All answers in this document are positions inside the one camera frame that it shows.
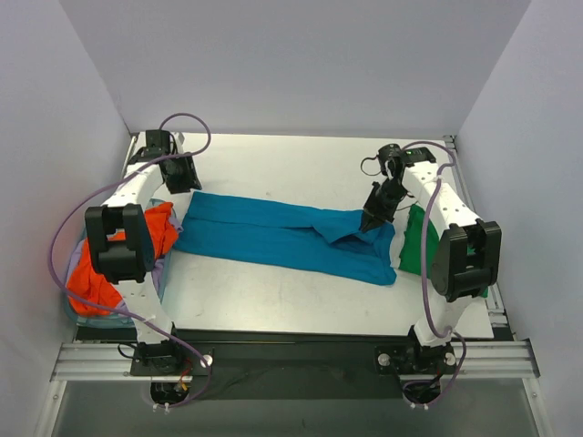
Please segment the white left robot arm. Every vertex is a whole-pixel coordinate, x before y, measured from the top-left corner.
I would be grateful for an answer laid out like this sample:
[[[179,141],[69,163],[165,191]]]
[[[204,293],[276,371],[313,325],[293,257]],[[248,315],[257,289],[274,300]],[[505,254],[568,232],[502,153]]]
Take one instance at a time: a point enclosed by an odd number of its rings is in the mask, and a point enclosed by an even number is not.
[[[162,128],[145,133],[145,146],[128,160],[126,174],[104,203],[85,212],[93,270],[121,296],[137,332],[134,360],[171,375],[186,361],[184,348],[170,340],[174,323],[162,309],[155,286],[156,262],[165,257],[155,244],[150,201],[162,186],[171,194],[202,189],[194,160],[181,157],[184,137]]]

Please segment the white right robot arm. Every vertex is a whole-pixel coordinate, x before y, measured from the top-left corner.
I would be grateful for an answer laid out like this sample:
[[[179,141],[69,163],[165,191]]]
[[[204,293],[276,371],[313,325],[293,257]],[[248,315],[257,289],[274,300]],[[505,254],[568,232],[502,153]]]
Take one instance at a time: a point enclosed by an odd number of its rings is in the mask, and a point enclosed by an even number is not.
[[[502,231],[482,220],[444,179],[450,160],[438,163],[430,141],[389,144],[376,155],[383,182],[373,183],[363,205],[360,230],[394,220],[397,207],[412,196],[424,210],[420,262],[424,316],[413,326],[415,342],[404,348],[404,363],[425,371],[436,360],[465,310],[497,281]]]

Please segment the teal blue t shirt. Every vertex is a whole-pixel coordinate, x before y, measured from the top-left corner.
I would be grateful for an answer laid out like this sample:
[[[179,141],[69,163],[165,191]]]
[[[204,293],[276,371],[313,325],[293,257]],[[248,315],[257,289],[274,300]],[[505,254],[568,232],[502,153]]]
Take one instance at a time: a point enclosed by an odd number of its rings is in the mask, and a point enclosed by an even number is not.
[[[391,286],[394,228],[361,232],[361,211],[197,192],[176,250]]]

